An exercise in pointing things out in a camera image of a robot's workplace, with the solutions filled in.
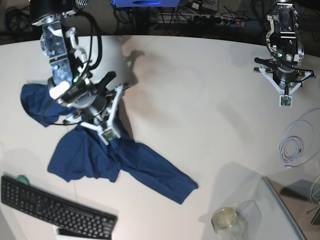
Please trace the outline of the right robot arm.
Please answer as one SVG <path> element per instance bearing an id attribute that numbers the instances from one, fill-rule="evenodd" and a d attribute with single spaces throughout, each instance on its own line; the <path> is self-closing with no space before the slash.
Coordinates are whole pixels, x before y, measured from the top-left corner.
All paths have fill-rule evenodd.
<path id="1" fill-rule="evenodd" d="M 80 125 L 97 132 L 108 145 L 121 138 L 115 123 L 118 105 L 129 84 L 108 71 L 98 83 L 92 82 L 92 71 L 101 63 L 103 44 L 101 30 L 94 17 L 82 10 L 86 0 L 31 0 L 31 24 L 42 28 L 41 50 L 49 58 L 51 78 L 48 91 L 53 103 L 73 107 L 62 125 Z M 93 48 L 86 51 L 79 45 L 75 27 L 66 26 L 66 18 L 84 17 L 90 24 L 90 37 L 97 38 L 97 58 L 92 61 Z"/>

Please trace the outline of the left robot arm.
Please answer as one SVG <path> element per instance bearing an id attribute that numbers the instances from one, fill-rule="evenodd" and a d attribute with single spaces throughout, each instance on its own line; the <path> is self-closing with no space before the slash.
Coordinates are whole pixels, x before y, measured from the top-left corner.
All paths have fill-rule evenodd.
<path id="1" fill-rule="evenodd" d="M 265 35 L 265 45 L 270 59 L 256 57 L 255 73 L 262 74 L 279 93 L 279 105 L 291 107 L 293 95 L 304 81 L 315 78 L 316 73 L 299 66 L 304 59 L 298 27 L 299 14 L 291 0 L 276 0 L 266 15 L 270 29 Z"/>

